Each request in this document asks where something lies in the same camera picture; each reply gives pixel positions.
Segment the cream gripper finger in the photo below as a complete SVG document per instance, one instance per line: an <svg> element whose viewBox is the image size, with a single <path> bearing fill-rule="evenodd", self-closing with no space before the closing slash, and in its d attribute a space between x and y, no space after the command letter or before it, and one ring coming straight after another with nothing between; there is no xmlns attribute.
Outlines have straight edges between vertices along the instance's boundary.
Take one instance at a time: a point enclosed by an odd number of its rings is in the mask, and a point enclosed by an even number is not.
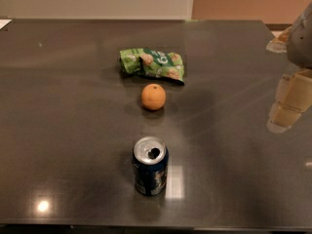
<svg viewBox="0 0 312 234"><path fill-rule="evenodd" d="M289 42L291 28L288 27L280 32L274 39L272 39L266 46L266 50L272 53L285 53Z"/></svg>
<svg viewBox="0 0 312 234"><path fill-rule="evenodd" d="M272 104L267 129L275 134L289 130L301 115L312 106L312 70L301 69L279 81Z"/></svg>

